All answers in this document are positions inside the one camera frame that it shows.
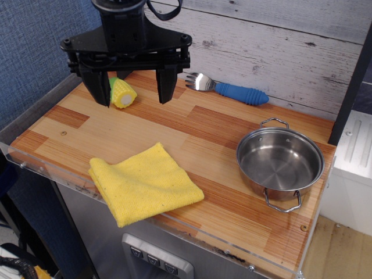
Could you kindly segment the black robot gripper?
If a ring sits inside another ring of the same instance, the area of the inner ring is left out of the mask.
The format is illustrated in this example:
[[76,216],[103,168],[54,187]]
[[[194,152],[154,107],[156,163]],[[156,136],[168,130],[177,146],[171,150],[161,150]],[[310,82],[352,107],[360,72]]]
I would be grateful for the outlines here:
[[65,38],[60,47],[71,72],[81,76],[95,102],[110,106],[107,71],[156,70],[159,102],[173,97],[177,73],[190,67],[190,35],[154,25],[144,13],[149,1],[93,1],[101,26]]

